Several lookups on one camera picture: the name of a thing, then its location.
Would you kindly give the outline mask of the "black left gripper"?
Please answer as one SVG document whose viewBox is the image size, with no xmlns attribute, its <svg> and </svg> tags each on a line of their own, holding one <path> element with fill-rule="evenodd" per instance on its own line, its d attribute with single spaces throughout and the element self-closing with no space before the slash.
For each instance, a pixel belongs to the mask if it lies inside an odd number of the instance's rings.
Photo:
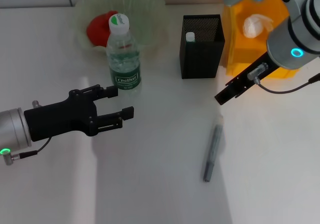
<svg viewBox="0 0 320 224">
<path fill-rule="evenodd" d="M 119 112 L 97 115 L 95 100 L 118 96 L 116 86 L 101 87 L 99 84 L 71 90 L 66 100 L 24 111 L 31 140 L 40 141 L 72 131 L 87 136 L 120 129 L 123 122 L 134 117 L 134 107 Z"/>
</svg>

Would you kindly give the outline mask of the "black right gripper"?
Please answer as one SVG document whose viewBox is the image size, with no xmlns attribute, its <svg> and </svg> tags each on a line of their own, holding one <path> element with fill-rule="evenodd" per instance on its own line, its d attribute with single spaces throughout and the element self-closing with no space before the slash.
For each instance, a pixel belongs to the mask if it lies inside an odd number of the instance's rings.
<svg viewBox="0 0 320 224">
<path fill-rule="evenodd" d="M 223 105 L 252 87 L 255 84 L 255 78 L 261 80 L 277 69 L 278 65 L 271 59 L 268 52 L 265 52 L 249 67 L 234 77 L 214 98 L 220 105 Z"/>
</svg>

